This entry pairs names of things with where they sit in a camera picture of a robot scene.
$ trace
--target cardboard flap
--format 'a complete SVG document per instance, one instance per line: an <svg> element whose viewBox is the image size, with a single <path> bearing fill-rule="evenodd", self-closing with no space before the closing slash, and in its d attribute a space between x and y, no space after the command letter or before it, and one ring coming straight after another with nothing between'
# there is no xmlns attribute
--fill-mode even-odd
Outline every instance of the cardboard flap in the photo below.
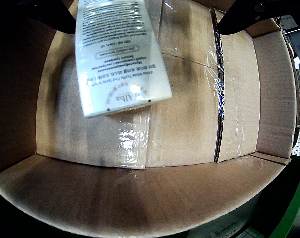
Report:
<svg viewBox="0 0 300 238"><path fill-rule="evenodd" d="M223 16L217 13L217 19ZM255 151L260 120L260 81L252 37L241 31L221 36L225 114L218 161Z"/></svg>
<svg viewBox="0 0 300 238"><path fill-rule="evenodd" d="M286 159L286 158L281 158L281 157L277 157L277 156L273 156L273 155L266 155L260 152L255 152L253 154L251 154L252 156L264 159L264 160L268 160L268 161L272 161L281 165L287 165L291 159Z"/></svg>
<svg viewBox="0 0 300 238"><path fill-rule="evenodd" d="M72 233L159 237L234 210L284 167L243 156L219 164L130 171L35 155L0 173L0 194L25 213Z"/></svg>

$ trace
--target cardboard wall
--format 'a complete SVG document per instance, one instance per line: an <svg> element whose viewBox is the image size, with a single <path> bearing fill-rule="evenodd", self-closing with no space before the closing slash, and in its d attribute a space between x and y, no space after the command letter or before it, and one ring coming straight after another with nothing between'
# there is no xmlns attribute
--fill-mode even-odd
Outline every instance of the cardboard wall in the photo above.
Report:
<svg viewBox="0 0 300 238"><path fill-rule="evenodd" d="M0 171L36 153L38 88L54 34L31 19L0 25Z"/></svg>
<svg viewBox="0 0 300 238"><path fill-rule="evenodd" d="M261 89L257 151L290 158L297 110L288 49L279 31L254 38L253 42Z"/></svg>

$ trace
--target cardboard box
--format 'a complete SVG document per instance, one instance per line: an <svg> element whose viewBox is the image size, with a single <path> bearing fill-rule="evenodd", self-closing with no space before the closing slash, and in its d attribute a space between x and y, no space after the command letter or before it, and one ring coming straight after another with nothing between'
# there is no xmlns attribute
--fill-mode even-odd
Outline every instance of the cardboard box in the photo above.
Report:
<svg viewBox="0 0 300 238"><path fill-rule="evenodd" d="M226 11L232 1L155 2L148 10L154 9L150 17L174 96L104 118L82 120L74 36L54 36L33 20L0 26L0 194L20 210L87 236L170 235L246 203L290 161L295 83L275 23L222 36L220 160L239 157L217 164L217 61L208 8ZM119 130L144 136L120 137ZM92 166L113 166L114 158L124 163L129 155L147 168Z"/></svg>

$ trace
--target brand logo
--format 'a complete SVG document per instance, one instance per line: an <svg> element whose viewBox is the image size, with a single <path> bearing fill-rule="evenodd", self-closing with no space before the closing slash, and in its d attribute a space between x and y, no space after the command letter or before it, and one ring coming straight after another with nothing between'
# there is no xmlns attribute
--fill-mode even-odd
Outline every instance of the brand logo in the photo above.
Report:
<svg viewBox="0 0 300 238"><path fill-rule="evenodd" d="M129 93L126 95L117 96L116 100L123 102L135 101L138 98L138 96L140 96L140 93Z"/></svg>

